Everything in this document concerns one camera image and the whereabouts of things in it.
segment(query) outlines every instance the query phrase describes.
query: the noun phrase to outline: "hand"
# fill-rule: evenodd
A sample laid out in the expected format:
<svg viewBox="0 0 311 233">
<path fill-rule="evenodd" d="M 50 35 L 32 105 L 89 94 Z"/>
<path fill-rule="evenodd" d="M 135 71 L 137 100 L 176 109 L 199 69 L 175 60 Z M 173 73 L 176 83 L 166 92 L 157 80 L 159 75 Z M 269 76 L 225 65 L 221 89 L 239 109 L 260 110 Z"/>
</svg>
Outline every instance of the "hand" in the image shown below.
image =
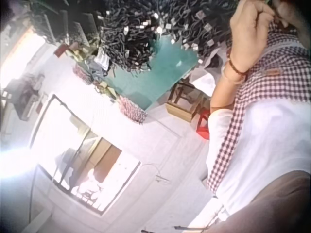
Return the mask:
<svg viewBox="0 0 311 233">
<path fill-rule="evenodd" d="M 262 55 L 274 15 L 262 1 L 240 1 L 230 20 L 233 41 L 230 59 L 238 71 L 248 71 Z"/>
</svg>

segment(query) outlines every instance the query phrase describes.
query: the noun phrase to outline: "wooden stool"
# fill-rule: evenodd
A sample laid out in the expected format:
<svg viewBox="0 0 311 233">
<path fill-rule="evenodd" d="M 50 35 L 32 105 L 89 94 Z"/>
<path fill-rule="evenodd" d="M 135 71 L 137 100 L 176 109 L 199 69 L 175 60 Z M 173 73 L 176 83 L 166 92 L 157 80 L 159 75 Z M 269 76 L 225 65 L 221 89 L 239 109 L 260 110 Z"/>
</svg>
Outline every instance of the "wooden stool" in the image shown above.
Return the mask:
<svg viewBox="0 0 311 233">
<path fill-rule="evenodd" d="M 187 96 L 186 92 L 189 92 L 190 90 L 191 92 L 193 90 L 195 91 L 194 94 L 197 95 L 195 98 Z M 189 103 L 190 108 L 186 109 L 178 104 L 180 100 L 186 100 Z M 187 122 L 191 122 L 198 109 L 203 106 L 205 101 L 206 98 L 203 92 L 191 85 L 187 79 L 181 80 L 172 87 L 169 99 L 166 102 L 166 109 L 169 114 L 179 117 Z"/>
</svg>

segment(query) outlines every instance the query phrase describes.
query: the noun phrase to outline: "red bracelet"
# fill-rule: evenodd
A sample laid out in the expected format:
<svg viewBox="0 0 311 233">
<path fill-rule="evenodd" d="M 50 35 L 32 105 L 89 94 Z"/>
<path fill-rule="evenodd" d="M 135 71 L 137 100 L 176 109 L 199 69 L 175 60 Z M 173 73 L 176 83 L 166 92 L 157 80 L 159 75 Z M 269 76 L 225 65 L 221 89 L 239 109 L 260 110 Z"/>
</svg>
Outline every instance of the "red bracelet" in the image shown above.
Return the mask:
<svg viewBox="0 0 311 233">
<path fill-rule="evenodd" d="M 246 75 L 247 75 L 248 71 L 246 71 L 246 72 L 240 72 L 240 71 L 238 71 L 238 69 L 236 69 L 235 66 L 233 65 L 233 63 L 232 63 L 232 61 L 231 61 L 230 58 L 229 58 L 229 64 L 230 64 L 231 68 L 232 68 L 237 74 L 239 74 L 239 75 L 241 75 L 241 76 L 246 76 Z"/>
</svg>

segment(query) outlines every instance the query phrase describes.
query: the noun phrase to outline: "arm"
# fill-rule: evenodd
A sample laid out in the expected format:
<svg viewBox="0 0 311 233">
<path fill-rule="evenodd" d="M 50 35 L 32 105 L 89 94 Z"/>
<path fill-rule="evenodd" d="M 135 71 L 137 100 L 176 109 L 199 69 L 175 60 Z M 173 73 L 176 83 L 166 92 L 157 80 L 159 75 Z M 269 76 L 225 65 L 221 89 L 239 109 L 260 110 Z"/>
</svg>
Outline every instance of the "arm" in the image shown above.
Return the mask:
<svg viewBox="0 0 311 233">
<path fill-rule="evenodd" d="M 274 11 L 258 0 L 241 0 L 230 20 L 232 50 L 230 60 L 241 73 L 248 71 L 260 58 L 268 38 L 269 23 Z M 210 102 L 211 113 L 218 109 L 233 109 L 236 92 L 244 76 L 226 64 Z"/>
</svg>

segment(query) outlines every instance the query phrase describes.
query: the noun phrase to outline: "window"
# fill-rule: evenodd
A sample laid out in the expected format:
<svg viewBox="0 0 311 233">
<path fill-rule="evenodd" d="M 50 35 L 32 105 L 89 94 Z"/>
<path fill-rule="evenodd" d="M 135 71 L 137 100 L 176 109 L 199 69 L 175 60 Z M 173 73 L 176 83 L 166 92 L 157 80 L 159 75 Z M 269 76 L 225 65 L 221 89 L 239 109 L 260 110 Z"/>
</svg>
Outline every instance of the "window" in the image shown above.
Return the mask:
<svg viewBox="0 0 311 233">
<path fill-rule="evenodd" d="M 140 166 L 136 158 L 96 135 L 55 95 L 37 122 L 31 151 L 58 188 L 99 214 Z"/>
</svg>

